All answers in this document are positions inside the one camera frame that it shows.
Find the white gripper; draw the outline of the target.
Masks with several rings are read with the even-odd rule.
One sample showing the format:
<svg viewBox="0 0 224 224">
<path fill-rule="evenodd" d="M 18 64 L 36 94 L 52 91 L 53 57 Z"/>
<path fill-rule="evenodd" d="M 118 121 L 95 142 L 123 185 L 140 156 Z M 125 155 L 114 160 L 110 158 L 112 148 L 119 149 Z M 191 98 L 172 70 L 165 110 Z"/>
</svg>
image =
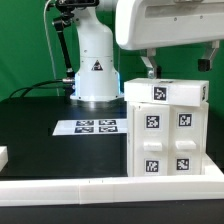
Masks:
<svg viewBox="0 0 224 224">
<path fill-rule="evenodd" d="M 149 79 L 157 78 L 154 48 L 183 44 L 206 42 L 198 70 L 208 72 L 224 39 L 224 0 L 118 0 L 115 36 L 122 49 L 144 49 Z"/>
</svg>

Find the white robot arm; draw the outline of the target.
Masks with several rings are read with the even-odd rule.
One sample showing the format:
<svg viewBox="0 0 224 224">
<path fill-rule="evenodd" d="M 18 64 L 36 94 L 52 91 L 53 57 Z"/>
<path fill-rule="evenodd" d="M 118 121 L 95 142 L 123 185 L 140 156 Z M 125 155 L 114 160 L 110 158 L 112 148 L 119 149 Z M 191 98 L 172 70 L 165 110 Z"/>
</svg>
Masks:
<svg viewBox="0 0 224 224">
<path fill-rule="evenodd" d="M 109 102 L 122 97 L 113 64 L 113 45 L 143 50 L 207 43 L 200 71 L 209 71 L 224 40 L 224 0 L 46 0 L 60 16 L 53 20 L 73 98 Z"/>
</svg>

